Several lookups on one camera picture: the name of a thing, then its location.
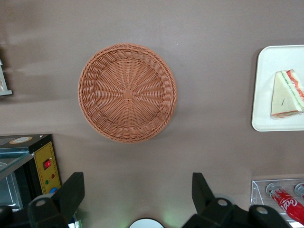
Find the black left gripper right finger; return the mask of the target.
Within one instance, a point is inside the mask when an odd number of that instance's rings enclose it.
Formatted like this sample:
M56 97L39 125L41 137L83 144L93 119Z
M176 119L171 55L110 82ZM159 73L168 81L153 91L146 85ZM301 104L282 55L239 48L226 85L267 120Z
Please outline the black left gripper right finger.
M202 173L192 174L192 200L196 214L184 228L236 228L234 206L226 198L215 197Z

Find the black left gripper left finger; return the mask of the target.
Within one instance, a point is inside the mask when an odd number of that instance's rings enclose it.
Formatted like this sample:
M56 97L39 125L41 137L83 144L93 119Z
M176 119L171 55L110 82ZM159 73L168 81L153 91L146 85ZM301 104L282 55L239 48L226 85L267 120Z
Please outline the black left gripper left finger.
M53 194L41 195L28 206L32 228L67 228L85 196L84 174L73 173Z

